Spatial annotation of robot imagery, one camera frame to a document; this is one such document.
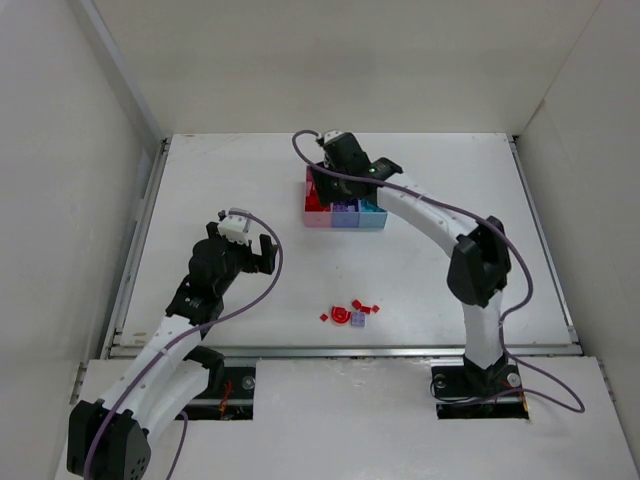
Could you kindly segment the purple square lego brick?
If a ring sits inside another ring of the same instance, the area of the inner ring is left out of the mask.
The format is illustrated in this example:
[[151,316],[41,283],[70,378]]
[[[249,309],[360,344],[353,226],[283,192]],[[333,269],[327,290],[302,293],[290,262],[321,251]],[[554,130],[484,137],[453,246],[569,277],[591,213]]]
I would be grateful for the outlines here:
[[344,200],[337,201],[332,204],[332,211],[334,213],[358,213],[359,201],[358,200]]

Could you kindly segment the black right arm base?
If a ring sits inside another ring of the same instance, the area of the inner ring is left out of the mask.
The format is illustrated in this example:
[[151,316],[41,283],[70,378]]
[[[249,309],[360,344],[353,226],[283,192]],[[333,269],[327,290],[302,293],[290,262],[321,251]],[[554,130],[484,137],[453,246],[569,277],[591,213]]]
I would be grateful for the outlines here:
[[465,363],[431,366],[430,392],[439,420],[528,420],[520,372],[512,361],[485,376]]

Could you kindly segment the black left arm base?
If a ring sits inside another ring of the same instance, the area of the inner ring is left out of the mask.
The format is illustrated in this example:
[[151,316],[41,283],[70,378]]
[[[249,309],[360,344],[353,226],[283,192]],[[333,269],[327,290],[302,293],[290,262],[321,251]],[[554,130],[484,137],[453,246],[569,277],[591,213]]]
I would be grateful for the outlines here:
[[226,367],[216,387],[208,388],[191,400],[183,411],[190,420],[244,421],[252,420],[256,367]]

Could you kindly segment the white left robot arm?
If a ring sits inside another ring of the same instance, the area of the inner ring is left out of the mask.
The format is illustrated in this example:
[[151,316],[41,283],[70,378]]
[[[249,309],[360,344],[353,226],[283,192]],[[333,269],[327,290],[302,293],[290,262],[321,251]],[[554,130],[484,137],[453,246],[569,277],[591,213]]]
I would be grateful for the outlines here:
[[282,244],[271,227],[253,251],[256,216],[231,210],[207,225],[192,249],[188,273],[150,340],[126,372],[97,400],[79,401],[67,433],[66,469],[83,479],[140,479],[152,448],[185,407],[220,382],[224,357],[201,342],[210,328],[231,319],[223,296],[242,274],[279,279]]

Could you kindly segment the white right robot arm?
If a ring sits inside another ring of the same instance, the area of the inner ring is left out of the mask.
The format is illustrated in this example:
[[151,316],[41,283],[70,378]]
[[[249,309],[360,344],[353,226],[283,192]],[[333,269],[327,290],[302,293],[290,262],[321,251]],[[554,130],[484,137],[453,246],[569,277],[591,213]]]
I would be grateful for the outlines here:
[[511,261],[490,216],[476,223],[427,201],[429,194],[395,162],[372,162],[356,137],[331,131],[316,136],[324,159],[311,168],[321,204],[366,199],[394,214],[435,242],[449,258],[446,284],[461,303],[465,326],[463,365],[467,381],[488,390],[508,360],[500,343],[502,292]]

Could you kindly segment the red lego in pink bin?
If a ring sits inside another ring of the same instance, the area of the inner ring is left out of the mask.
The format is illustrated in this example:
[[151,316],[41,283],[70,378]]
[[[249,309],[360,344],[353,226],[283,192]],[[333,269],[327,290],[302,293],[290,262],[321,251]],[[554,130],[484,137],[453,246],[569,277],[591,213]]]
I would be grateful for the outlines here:
[[305,180],[304,211],[327,212],[329,210],[329,205],[324,205],[321,203],[313,181],[313,177],[308,175]]

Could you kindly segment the three-compartment colour sorting tray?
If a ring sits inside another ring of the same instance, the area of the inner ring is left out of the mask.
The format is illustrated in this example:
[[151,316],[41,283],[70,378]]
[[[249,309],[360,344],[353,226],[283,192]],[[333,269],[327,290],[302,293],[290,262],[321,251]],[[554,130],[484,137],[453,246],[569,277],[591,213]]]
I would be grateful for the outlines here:
[[306,168],[303,224],[308,228],[383,230],[388,213],[367,200],[347,200],[323,205]]

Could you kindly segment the red round horseshoe lego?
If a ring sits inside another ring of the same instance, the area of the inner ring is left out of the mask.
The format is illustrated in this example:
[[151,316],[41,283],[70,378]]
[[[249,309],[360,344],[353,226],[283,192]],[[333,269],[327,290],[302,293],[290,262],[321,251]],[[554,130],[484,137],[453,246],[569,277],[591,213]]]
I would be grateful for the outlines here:
[[330,310],[330,318],[334,323],[344,325],[351,321],[351,311],[345,307],[333,306]]

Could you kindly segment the lilac square lego plate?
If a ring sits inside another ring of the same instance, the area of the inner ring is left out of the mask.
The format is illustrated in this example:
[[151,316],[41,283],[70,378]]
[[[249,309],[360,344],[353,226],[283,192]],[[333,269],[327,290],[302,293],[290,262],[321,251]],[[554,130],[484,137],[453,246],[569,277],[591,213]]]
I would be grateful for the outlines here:
[[352,327],[364,328],[366,325],[366,314],[360,311],[352,312],[350,323]]

